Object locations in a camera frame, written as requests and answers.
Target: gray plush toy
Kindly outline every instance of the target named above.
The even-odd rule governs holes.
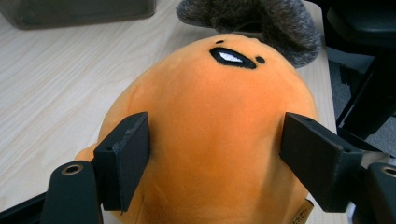
[[[320,51],[320,33],[301,0],[182,0],[177,16],[220,33],[262,33],[262,42],[296,68],[312,62]]]

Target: table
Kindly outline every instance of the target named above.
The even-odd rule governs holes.
[[[107,110],[147,68],[217,34],[180,22],[177,2],[158,0],[145,20],[49,30],[21,31],[0,16],[0,211],[46,191],[51,172],[96,142]],[[306,6],[323,33],[320,8]],[[298,71],[335,132],[325,46]],[[347,220],[317,205],[308,223]]]

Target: orange fabric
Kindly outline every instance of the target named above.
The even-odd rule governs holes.
[[[209,53],[215,47],[257,68],[221,64]],[[288,223],[304,203],[306,189],[279,158],[280,135],[285,112],[318,115],[310,91],[274,49],[217,35],[174,52],[121,94],[98,142],[142,111],[151,155],[130,210],[115,213],[122,222]],[[93,149],[77,159],[90,160]]]

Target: plush toy mouth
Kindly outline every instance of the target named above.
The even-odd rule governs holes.
[[[256,64],[245,55],[238,53],[232,49],[213,48],[210,50],[212,57],[223,65],[255,69]]]

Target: plush toy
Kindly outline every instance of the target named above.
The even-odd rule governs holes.
[[[262,42],[297,68],[320,51],[320,33],[301,0],[183,0],[177,15],[187,24],[221,33],[262,33]]]
[[[151,154],[122,222],[291,223],[305,204],[278,153],[285,112],[317,110],[293,66],[257,39],[217,35],[156,63],[110,108],[98,142],[142,111]]]

